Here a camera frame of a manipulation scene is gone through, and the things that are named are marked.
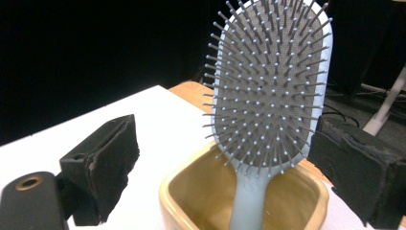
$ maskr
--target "hole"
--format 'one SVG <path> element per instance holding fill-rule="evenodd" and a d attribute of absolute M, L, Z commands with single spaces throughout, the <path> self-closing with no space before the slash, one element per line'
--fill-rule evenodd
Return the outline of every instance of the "hole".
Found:
<path fill-rule="evenodd" d="M 36 182 L 38 182 L 38 180 L 37 180 L 36 178 L 29 179 L 29 180 L 27 180 L 27 181 L 24 181 L 24 183 L 22 184 L 22 186 L 23 186 L 24 188 L 27 188 L 27 187 L 33 186 L 33 184 L 35 184 Z"/>
<path fill-rule="evenodd" d="M 74 160 L 82 160 L 84 158 L 84 154 L 83 153 L 79 153 L 79 154 L 76 154 L 75 156 L 74 156 Z"/>
<path fill-rule="evenodd" d="M 30 176 L 28 178 L 25 178 L 25 179 L 19 181 L 15 185 L 15 189 L 18 190 L 18 191 L 27 191 L 27 190 L 30 190 L 32 188 L 35 188 L 40 183 L 42 183 L 42 181 L 43 181 L 42 176 L 33 175 L 33 176 Z"/>

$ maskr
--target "black object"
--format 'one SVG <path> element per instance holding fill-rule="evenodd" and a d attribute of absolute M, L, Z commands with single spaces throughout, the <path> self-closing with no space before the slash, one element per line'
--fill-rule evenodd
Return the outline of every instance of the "black object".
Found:
<path fill-rule="evenodd" d="M 374 228 L 397 229 L 406 214 L 406 153 L 346 122 L 319 119 L 307 159 Z"/>
<path fill-rule="evenodd" d="M 390 89 L 406 62 L 406 4 L 392 0 L 328 2 L 327 14 L 333 18 L 328 80 L 349 96 L 362 82 Z"/>
<path fill-rule="evenodd" d="M 139 157 L 133 115 L 105 123 L 60 159 L 62 172 L 35 172 L 10 183 L 0 229 L 68 229 L 106 222 Z"/>
<path fill-rule="evenodd" d="M 0 1 L 0 145 L 198 78 L 220 3 Z"/>

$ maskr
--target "gray hairbrush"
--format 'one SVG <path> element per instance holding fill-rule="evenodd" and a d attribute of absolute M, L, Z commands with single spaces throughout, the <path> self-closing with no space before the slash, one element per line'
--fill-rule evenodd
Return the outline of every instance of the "gray hairbrush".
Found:
<path fill-rule="evenodd" d="M 213 137 L 237 174 L 230 229 L 261 229 L 266 187 L 309 151 L 322 114 L 332 48 L 330 18 L 314 0 L 238 1 L 214 25 Z"/>

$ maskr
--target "hairbrush bristle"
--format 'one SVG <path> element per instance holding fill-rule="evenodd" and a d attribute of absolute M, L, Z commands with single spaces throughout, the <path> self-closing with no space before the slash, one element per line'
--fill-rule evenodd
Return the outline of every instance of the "hairbrush bristle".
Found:
<path fill-rule="evenodd" d="M 231 18 L 219 13 L 225 26 L 214 26 L 217 57 L 207 56 L 214 80 L 205 84 L 214 89 L 213 137 L 229 164 L 233 159 L 256 167 L 282 165 L 293 167 L 292 159 L 306 157 L 315 119 L 323 109 L 329 55 L 323 57 L 330 32 L 324 32 L 331 19 L 317 20 L 327 5 L 312 11 L 314 0 L 258 0 L 235 10 L 230 2 Z"/>

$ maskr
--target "bowl rim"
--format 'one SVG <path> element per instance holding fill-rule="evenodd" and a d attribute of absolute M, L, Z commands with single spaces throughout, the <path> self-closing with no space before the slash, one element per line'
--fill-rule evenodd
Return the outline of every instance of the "bowl rim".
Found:
<path fill-rule="evenodd" d="M 215 141 L 212 141 L 210 144 L 206 145 L 204 148 L 198 150 L 195 154 L 189 157 L 185 162 L 179 165 L 173 172 L 167 175 L 163 181 L 161 182 L 159 188 L 159 203 L 161 207 L 161 212 L 163 217 L 170 218 L 170 220 L 166 219 L 166 221 L 175 222 L 181 229 L 191 229 L 191 230 L 198 230 L 199 228 L 194 224 L 194 222 L 183 212 L 182 208 L 175 202 L 173 197 L 170 195 L 169 192 L 169 184 L 170 182 L 178 175 L 180 172 L 185 170 L 187 167 L 190 167 L 193 162 L 198 160 L 199 158 L 203 157 L 206 154 L 216 150 L 217 148 L 213 148 L 215 145 Z M 316 207 L 313 211 L 312 216 L 310 217 L 306 227 L 304 229 L 320 229 L 326 219 L 327 216 L 327 205 L 329 194 L 326 188 L 326 185 L 319 179 L 316 175 L 309 172 L 303 166 L 296 165 L 292 170 L 297 170 L 299 173 L 304 175 L 304 178 L 308 181 L 313 181 L 317 186 L 319 192 L 318 202 L 316 203 Z"/>

